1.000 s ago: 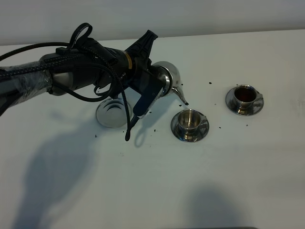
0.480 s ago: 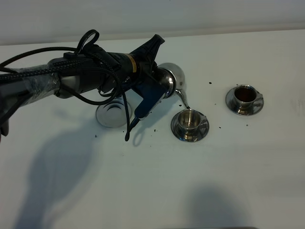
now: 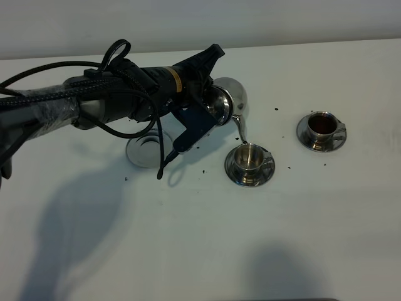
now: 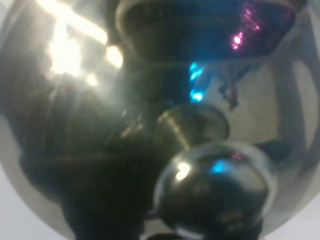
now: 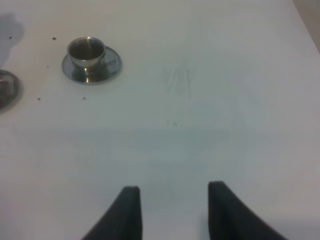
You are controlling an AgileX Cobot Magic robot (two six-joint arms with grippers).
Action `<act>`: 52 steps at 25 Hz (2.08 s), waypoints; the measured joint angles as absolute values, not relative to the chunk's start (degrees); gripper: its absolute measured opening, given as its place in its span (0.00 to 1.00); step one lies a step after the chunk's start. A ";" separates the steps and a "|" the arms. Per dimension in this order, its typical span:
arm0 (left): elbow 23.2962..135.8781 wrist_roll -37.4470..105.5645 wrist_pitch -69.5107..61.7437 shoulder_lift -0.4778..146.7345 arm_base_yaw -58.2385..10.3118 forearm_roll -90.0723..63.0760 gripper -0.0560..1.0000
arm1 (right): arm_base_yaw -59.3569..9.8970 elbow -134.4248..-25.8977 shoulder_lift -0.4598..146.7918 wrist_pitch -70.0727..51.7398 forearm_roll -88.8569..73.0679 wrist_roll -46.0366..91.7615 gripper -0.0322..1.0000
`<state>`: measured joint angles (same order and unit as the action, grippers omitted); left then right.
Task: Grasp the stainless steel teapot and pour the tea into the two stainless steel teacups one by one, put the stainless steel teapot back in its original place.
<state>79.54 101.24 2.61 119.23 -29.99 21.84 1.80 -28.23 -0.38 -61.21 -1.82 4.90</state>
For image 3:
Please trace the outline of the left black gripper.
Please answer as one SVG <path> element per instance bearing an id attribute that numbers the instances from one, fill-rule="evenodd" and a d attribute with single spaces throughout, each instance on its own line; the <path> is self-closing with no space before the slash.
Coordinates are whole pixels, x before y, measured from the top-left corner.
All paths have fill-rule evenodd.
<path id="1" fill-rule="evenodd" d="M 196 122 L 217 124 L 203 102 L 205 91 L 211 86 L 211 71 L 217 60 L 225 55 L 218 44 L 174 65 L 183 84 L 183 102 L 173 111 L 174 117 L 186 128 Z"/>

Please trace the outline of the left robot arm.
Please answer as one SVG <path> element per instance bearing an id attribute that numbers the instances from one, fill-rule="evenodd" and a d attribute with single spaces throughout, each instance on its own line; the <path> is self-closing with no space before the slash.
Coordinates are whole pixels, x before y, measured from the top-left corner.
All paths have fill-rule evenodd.
<path id="1" fill-rule="evenodd" d="M 120 39 L 101 62 L 61 61 L 19 73 L 1 84 L 1 178 L 12 174 L 13 155 L 28 140 L 72 125 L 99 127 L 122 139 L 145 135 L 172 114 L 184 127 L 170 152 L 160 151 L 163 169 L 188 151 L 217 124 L 204 97 L 212 86 L 211 71 L 224 55 L 219 45 L 172 66 L 140 68 L 127 58 L 130 43 Z M 80 77 L 60 85 L 13 90 L 28 76 L 67 66 L 82 66 Z"/>

